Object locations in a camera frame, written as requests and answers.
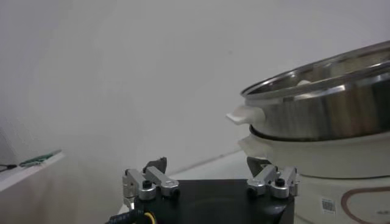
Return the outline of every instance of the metal bracket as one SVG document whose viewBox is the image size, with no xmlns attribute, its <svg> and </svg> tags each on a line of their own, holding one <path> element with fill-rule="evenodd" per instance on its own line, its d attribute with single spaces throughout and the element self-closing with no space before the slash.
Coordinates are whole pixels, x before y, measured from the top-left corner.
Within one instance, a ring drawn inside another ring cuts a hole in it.
<svg viewBox="0 0 390 224">
<path fill-rule="evenodd" d="M 298 182 L 296 182 L 297 169 L 285 167 L 278 179 L 271 183 L 271 194 L 276 198 L 287 198 L 290 194 L 297 195 Z"/>
<path fill-rule="evenodd" d="M 179 182 L 170 179 L 156 167 L 147 167 L 145 170 L 145 177 L 160 187 L 163 196 L 177 198 L 180 195 Z"/>
<path fill-rule="evenodd" d="M 156 196 L 156 185 L 145 179 L 136 169 L 125 170 L 122 182 L 124 202 L 129 208 L 128 203 L 136 196 L 141 200 L 151 200 Z"/>
<path fill-rule="evenodd" d="M 266 192 L 266 186 L 271 183 L 278 175 L 278 168 L 274 165 L 267 165 L 257 176 L 247 180 L 248 193 L 257 197 Z"/>
</svg>

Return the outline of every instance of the stainless steel pot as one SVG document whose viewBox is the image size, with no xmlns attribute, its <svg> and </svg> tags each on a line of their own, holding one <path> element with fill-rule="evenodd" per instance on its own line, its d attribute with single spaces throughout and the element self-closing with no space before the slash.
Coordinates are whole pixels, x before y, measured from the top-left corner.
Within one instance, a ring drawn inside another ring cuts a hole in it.
<svg viewBox="0 0 390 224">
<path fill-rule="evenodd" d="M 390 130 L 390 41 L 256 83 L 227 117 L 257 136 L 325 141 Z"/>
</svg>

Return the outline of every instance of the white shelf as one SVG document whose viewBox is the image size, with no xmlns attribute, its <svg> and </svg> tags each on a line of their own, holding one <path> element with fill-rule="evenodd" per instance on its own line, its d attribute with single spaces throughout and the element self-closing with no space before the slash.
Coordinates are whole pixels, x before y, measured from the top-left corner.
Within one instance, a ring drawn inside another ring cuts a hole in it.
<svg viewBox="0 0 390 224">
<path fill-rule="evenodd" d="M 65 155 L 60 152 L 46 161 L 42 162 L 40 165 L 32 167 L 16 167 L 12 170 L 6 170 L 0 173 L 0 192 L 5 189 L 12 187 L 16 183 L 26 179 L 27 177 L 49 167 L 51 164 L 56 163 L 57 161 L 64 158 Z"/>
</svg>

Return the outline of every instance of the white pot handle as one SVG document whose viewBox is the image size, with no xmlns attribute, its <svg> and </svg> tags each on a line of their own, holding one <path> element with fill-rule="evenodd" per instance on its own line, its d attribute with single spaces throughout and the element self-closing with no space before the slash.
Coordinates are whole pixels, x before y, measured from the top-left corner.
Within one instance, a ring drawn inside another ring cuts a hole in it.
<svg viewBox="0 0 390 224">
<path fill-rule="evenodd" d="M 226 117 L 236 125 L 257 124 L 266 120 L 266 115 L 261 108 L 241 105 L 233 112 L 226 114 Z"/>
</svg>

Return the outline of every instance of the barcode label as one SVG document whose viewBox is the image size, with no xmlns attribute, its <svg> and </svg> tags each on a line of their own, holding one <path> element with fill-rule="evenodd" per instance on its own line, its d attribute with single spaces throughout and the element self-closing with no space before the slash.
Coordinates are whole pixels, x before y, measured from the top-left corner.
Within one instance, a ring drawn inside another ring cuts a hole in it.
<svg viewBox="0 0 390 224">
<path fill-rule="evenodd" d="M 336 214 L 335 202 L 331 199 L 321 199 L 322 212 L 327 214 Z"/>
</svg>

